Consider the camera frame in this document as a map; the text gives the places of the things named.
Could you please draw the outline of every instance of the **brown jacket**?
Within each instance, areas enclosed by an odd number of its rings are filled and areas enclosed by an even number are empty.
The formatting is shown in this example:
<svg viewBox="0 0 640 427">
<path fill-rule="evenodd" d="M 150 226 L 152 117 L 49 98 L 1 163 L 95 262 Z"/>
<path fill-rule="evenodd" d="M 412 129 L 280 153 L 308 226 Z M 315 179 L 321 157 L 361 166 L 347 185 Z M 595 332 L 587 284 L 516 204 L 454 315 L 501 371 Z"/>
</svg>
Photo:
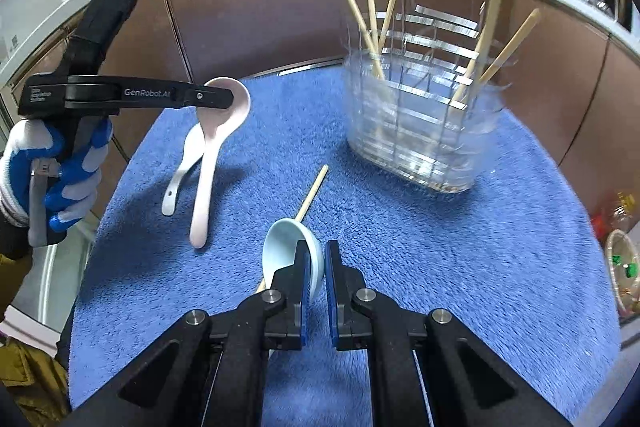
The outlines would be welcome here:
<svg viewBox="0 0 640 427">
<path fill-rule="evenodd" d="M 13 261 L 0 253 L 0 322 L 31 269 L 31 255 Z M 69 412 L 65 369 L 35 347 L 0 338 L 0 380 L 34 427 L 57 425 Z"/>
</svg>

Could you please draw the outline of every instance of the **blue fleece mat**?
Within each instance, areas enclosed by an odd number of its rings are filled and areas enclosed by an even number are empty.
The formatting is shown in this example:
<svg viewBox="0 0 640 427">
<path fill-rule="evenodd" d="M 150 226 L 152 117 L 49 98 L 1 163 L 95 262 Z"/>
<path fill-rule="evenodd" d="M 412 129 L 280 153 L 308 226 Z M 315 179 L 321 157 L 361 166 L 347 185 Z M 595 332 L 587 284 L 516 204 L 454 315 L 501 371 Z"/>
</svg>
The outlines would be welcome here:
<svg viewBox="0 0 640 427">
<path fill-rule="evenodd" d="M 503 111 L 494 169 L 471 190 L 442 198 L 351 153 L 340 69 L 245 84 L 252 111 L 218 159 L 202 251 L 189 244 L 198 168 L 175 215 L 160 211 L 194 110 L 165 110 L 131 159 L 76 306 L 72 405 L 185 311 L 226 311 L 251 295 L 268 228 L 295 215 L 327 163 L 305 218 L 318 239 L 338 239 L 344 263 L 401 306 L 451 309 L 575 419 L 617 356 L 617 315 L 584 208 L 526 127 Z M 366 354 L 331 348 L 325 295 L 323 285 L 308 346 L 270 360 L 264 426 L 371 423 Z"/>
</svg>

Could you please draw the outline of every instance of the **wooden chopstick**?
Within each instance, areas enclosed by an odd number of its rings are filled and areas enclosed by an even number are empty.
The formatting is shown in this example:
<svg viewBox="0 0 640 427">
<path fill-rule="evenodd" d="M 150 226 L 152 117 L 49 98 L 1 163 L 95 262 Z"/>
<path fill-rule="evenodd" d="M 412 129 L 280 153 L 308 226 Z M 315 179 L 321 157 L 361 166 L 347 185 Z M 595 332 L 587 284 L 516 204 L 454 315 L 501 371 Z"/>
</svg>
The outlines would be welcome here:
<svg viewBox="0 0 640 427">
<path fill-rule="evenodd" d="M 382 53 L 382 48 L 385 45 L 386 32 L 389 29 L 389 24 L 391 23 L 391 17 L 394 14 L 395 6 L 396 6 L 396 0 L 389 0 L 389 3 L 386 5 L 385 19 L 382 23 L 382 29 L 380 30 L 380 41 L 378 42 L 379 53 Z"/>
<path fill-rule="evenodd" d="M 328 171 L 329 171 L 329 165 L 323 165 L 322 168 L 320 169 L 318 176 L 316 176 L 316 181 L 314 181 L 314 184 L 311 185 L 311 188 L 309 189 L 309 193 L 306 195 L 305 200 L 302 202 L 302 206 L 300 206 L 300 210 L 296 214 L 295 220 L 297 222 L 300 223 L 305 218 L 306 211 L 308 211 L 309 207 L 311 206 L 311 202 L 316 197 L 316 194 L 320 189 L 320 185 L 322 185 L 322 181 L 324 181 L 324 177 L 326 176 Z M 266 289 L 267 289 L 267 285 L 263 277 L 262 280 L 260 281 L 260 284 L 258 284 L 258 287 L 255 289 L 255 293 L 263 292 Z"/>
<path fill-rule="evenodd" d="M 371 40 L 378 42 L 378 22 L 376 21 L 376 0 L 367 0 L 369 5 L 369 27 L 371 29 Z"/>
<path fill-rule="evenodd" d="M 358 8 L 358 3 L 356 0 L 347 0 L 351 11 L 353 12 L 353 16 L 356 18 L 356 22 L 358 23 L 358 27 L 360 28 L 360 32 L 364 37 L 365 44 L 369 49 L 369 53 L 371 54 L 371 60 L 373 60 L 373 69 L 376 73 L 376 76 L 382 80 L 385 78 L 385 73 L 382 71 L 382 66 L 380 66 L 380 58 L 378 57 L 378 47 L 371 40 L 371 35 L 369 35 L 369 30 L 367 30 L 367 25 L 362 18 L 362 13 L 360 12 L 360 8 Z"/>
<path fill-rule="evenodd" d="M 496 57 L 491 66 L 489 66 L 489 68 L 482 74 L 480 80 L 478 80 L 478 84 L 480 86 L 484 86 L 484 84 L 489 82 L 492 76 L 494 76 L 494 74 L 497 73 L 497 71 L 504 65 L 504 63 L 509 60 L 511 55 L 513 55 L 513 52 L 518 49 L 518 47 L 522 44 L 522 41 L 529 36 L 532 29 L 535 28 L 536 24 L 540 22 L 540 19 L 542 19 L 542 13 L 540 12 L 540 8 L 536 8 L 522 23 L 522 26 L 518 28 L 518 31 L 516 31 L 511 40 L 502 49 L 500 55 Z"/>
<path fill-rule="evenodd" d="M 476 54 L 478 54 L 478 58 L 473 58 L 469 61 L 469 64 L 466 67 L 465 74 L 463 75 L 465 78 L 471 77 L 476 68 L 478 60 L 480 61 L 479 67 L 483 67 L 482 65 L 486 60 L 489 48 L 491 47 L 491 43 L 494 40 L 495 26 L 498 22 L 498 14 L 500 13 L 501 3 L 502 0 L 489 0 L 486 11 L 486 19 L 484 21 L 484 28 L 482 28 L 482 32 L 478 37 L 478 43 L 476 44 L 475 49 Z M 468 86 L 465 86 L 464 84 L 460 84 L 451 100 L 454 102 L 459 102 L 460 100 L 462 100 L 467 87 Z"/>
</svg>

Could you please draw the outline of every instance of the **pink ceramic spoon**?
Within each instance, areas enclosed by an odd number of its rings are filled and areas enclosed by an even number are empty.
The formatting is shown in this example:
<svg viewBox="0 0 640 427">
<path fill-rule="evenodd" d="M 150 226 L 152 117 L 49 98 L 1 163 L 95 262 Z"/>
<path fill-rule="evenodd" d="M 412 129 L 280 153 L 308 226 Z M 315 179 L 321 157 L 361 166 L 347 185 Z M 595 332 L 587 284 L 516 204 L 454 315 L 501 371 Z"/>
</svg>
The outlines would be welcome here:
<svg viewBox="0 0 640 427">
<path fill-rule="evenodd" d="M 222 87 L 234 94 L 234 102 L 228 109 L 197 107 L 196 114 L 204 133 L 204 155 L 200 167 L 200 179 L 196 202 L 193 205 L 191 232 L 189 240 L 195 248 L 204 247 L 207 241 L 209 226 L 209 203 L 213 187 L 213 174 L 216 170 L 218 153 L 223 142 L 233 131 L 241 126 L 251 108 L 249 92 L 240 82 L 228 76 L 219 76 L 210 80 L 205 86 Z"/>
</svg>

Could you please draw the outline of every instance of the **blue and white glove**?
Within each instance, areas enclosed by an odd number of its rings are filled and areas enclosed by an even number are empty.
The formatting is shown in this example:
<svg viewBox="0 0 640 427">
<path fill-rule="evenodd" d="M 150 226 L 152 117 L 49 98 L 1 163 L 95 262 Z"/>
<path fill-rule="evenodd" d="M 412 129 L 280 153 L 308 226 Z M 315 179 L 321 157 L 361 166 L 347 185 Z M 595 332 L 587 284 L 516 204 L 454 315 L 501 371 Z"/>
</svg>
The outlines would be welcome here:
<svg viewBox="0 0 640 427">
<path fill-rule="evenodd" d="M 100 120 L 90 142 L 60 165 L 60 180 L 45 197 L 53 212 L 49 226 L 64 232 L 80 221 L 94 206 L 100 183 L 100 165 L 107 156 L 113 127 Z M 11 130 L 0 158 L 0 210 L 15 227 L 29 225 L 31 162 L 53 158 L 64 147 L 62 134 L 42 120 L 22 120 Z"/>
</svg>

